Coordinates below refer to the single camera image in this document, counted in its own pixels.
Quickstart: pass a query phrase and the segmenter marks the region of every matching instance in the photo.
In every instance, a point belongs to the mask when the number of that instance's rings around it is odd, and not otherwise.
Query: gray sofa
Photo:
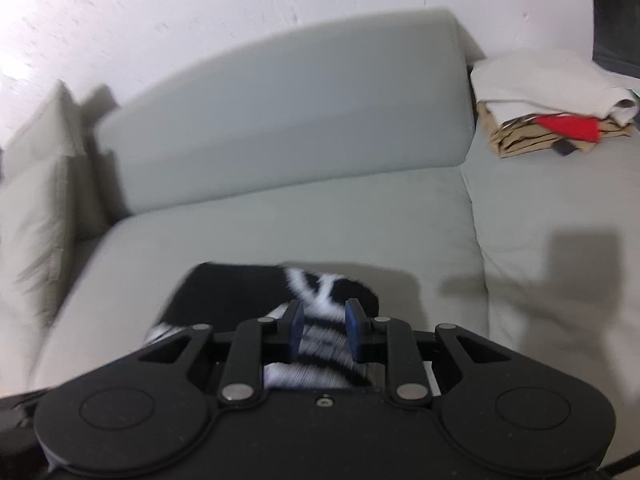
[[[456,27],[436,10],[308,28],[108,115],[95,170],[116,223],[76,247],[31,386],[138,348],[196,264],[286,262],[363,281],[416,329],[457,323],[594,383],[621,419],[609,458],[640,447],[638,296],[620,281],[640,269],[639,139],[498,160],[474,133]]]

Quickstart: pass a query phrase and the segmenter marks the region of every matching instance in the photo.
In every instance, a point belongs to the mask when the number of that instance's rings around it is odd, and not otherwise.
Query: red fabric
[[[600,127],[594,117],[578,117],[575,115],[540,115],[534,120],[558,135],[570,139],[600,142]]]

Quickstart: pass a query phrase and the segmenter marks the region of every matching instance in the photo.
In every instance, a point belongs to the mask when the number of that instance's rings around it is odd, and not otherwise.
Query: black and white cloth
[[[158,322],[148,331],[151,344],[184,327],[206,323],[231,332],[244,320],[279,318],[292,300],[303,302],[305,329],[292,364],[264,367],[268,388],[369,386],[367,365],[351,358],[344,304],[357,298],[369,317],[378,315],[378,298],[366,286],[340,274],[318,274],[294,267],[205,263],[195,267],[176,290]]]

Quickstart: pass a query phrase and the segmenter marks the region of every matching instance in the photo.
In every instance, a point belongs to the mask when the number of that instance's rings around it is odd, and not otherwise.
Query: throw pillow
[[[69,160],[43,160],[0,186],[0,391],[27,386],[66,292],[74,238]]]
[[[2,158],[4,177],[11,181],[33,164],[55,154],[72,158],[78,239],[103,234],[108,226],[84,148],[80,113],[62,81],[10,141]]]

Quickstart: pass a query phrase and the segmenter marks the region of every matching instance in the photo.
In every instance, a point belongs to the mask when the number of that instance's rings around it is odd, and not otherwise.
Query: wall
[[[79,99],[106,84],[123,103],[197,60],[277,31],[429,6],[457,15],[469,60],[524,46],[591,57],[592,0],[0,0],[0,144],[58,78]]]

